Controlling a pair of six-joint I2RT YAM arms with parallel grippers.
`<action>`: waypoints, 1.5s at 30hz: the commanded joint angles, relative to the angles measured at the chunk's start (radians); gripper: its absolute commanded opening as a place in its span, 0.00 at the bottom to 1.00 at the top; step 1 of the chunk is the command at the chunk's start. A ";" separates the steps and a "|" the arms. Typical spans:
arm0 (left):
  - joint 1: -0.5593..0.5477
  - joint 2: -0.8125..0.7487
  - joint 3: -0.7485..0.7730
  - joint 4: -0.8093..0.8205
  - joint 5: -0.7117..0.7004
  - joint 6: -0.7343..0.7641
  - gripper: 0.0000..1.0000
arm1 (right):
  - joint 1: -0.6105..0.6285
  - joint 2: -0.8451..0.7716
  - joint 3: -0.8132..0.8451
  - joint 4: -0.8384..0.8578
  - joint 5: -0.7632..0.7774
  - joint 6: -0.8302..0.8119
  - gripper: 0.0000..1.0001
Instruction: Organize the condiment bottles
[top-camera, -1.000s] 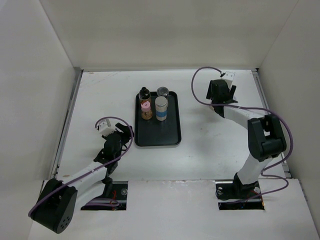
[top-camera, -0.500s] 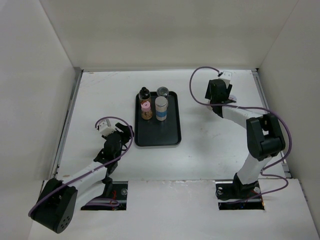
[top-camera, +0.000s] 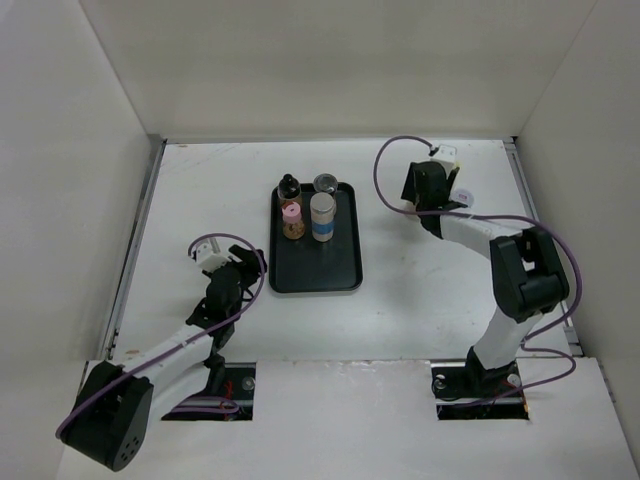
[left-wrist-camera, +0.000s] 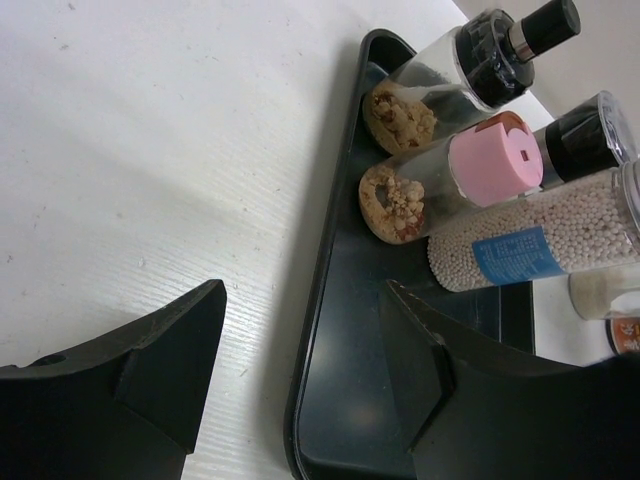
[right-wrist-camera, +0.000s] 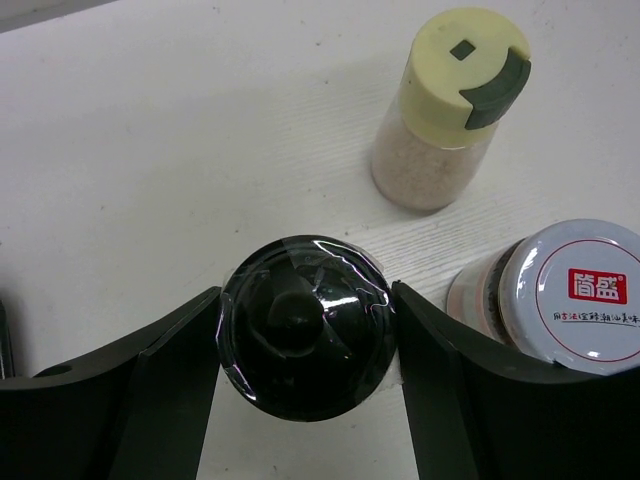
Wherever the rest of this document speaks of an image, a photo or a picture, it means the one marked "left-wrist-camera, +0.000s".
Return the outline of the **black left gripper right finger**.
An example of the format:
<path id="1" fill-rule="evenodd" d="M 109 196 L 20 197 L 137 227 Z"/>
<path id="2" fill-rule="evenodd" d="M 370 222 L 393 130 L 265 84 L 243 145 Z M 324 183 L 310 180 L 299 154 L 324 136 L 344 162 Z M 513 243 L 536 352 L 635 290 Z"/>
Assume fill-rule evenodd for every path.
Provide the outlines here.
<path id="1" fill-rule="evenodd" d="M 379 318 L 403 445 L 420 479 L 635 479 L 639 358 L 578 367 L 438 312 L 401 284 Z"/>

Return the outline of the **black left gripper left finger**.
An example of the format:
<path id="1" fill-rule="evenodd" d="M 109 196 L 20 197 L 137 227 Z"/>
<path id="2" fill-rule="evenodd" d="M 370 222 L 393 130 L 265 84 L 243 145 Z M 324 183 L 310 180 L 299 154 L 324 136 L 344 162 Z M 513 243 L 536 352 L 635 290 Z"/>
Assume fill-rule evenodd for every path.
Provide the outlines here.
<path id="1" fill-rule="evenodd" d="M 227 294 L 209 280 L 155 312 L 1 370 L 5 479 L 178 479 L 195 450 Z"/>

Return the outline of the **black knob grinder bottle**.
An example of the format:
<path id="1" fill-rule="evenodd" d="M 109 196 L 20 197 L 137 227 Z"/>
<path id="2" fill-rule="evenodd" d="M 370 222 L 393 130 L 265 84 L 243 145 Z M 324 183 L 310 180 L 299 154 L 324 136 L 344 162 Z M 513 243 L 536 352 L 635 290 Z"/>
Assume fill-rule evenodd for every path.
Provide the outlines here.
<path id="1" fill-rule="evenodd" d="M 584 320 L 639 317 L 639 263 L 569 276 L 569 296 Z"/>

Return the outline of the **black knob spice bottle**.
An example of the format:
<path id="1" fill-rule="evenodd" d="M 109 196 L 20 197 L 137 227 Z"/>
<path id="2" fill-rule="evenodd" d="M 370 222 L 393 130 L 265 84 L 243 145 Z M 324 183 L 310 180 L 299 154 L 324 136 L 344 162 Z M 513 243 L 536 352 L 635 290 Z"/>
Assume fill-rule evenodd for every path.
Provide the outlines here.
<path id="1" fill-rule="evenodd" d="M 487 9 L 371 88 L 362 101 L 366 128 L 390 155 L 459 133 L 526 93 L 535 58 L 580 31 L 572 1 L 549 1 L 519 20 Z"/>

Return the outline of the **pink cap spice bottle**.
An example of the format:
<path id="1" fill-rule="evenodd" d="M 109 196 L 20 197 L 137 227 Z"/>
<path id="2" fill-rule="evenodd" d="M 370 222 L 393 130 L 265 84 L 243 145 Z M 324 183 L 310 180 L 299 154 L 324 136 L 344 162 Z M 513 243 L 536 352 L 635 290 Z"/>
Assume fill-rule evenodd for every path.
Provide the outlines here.
<path id="1" fill-rule="evenodd" d="M 506 111 L 369 168 L 359 187 L 365 223 L 402 245 L 538 187 L 543 160 L 534 133 Z"/>

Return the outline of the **red label lid spice jar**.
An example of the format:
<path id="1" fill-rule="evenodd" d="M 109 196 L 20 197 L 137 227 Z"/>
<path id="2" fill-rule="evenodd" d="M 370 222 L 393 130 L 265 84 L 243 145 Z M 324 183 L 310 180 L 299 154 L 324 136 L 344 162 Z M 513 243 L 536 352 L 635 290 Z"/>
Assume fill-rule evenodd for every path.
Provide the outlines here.
<path id="1" fill-rule="evenodd" d="M 605 332 L 615 355 L 640 352 L 640 319 L 627 317 L 606 321 Z"/>

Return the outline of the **silver lid blue label jar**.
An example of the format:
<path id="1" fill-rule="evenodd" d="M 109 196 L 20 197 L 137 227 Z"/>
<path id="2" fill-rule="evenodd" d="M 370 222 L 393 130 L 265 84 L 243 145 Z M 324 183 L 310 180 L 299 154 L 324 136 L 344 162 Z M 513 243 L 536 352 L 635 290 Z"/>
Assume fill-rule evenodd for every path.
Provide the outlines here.
<path id="1" fill-rule="evenodd" d="M 452 292 L 635 263 L 639 164 L 466 217 L 433 234 L 427 255 L 437 282 Z"/>

